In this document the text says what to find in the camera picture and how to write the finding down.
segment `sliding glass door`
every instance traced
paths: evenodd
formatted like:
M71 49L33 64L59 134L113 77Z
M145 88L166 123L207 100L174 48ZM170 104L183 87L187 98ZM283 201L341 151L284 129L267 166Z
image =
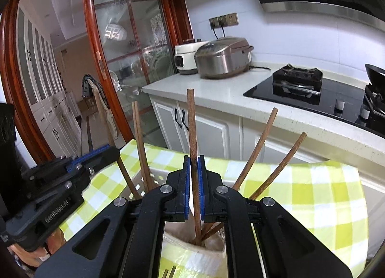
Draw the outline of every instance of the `sliding glass door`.
M108 103L126 141L138 101L144 141L166 147L142 87L175 73L159 0L83 0L88 35Z

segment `black glass cooktop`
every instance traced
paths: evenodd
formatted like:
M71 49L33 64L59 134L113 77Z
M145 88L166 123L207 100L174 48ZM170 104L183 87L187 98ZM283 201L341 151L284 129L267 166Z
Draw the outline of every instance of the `black glass cooktop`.
M367 120L359 116L365 91L330 79L322 79L321 95L303 95L284 91L282 87L273 86L273 77L262 81L243 95L245 97L281 103L299 109L312 111L351 125L360 127L385 138L385 119L370 113ZM344 101L343 111L335 109L336 101Z

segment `wok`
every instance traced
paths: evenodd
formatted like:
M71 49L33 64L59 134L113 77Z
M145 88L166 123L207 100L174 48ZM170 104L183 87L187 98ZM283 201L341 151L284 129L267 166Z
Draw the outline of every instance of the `wok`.
M385 70L374 65L365 64L370 83L378 90L385 91Z

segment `white appliance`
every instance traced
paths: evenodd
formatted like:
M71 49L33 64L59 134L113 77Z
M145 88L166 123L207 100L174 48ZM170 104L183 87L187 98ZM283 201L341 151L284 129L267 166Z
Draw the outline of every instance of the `white appliance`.
M181 75L198 73L194 55L196 50L206 43L208 43L208 41L200 41L200 39L198 39L197 42L175 46L175 66Z

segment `wall socket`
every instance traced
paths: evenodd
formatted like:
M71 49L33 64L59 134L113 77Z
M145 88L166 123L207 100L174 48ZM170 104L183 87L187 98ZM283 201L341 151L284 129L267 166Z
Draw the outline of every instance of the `wall socket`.
M210 18L209 22L210 22L210 28L214 28L214 29L239 25L237 13L231 13L227 15Z

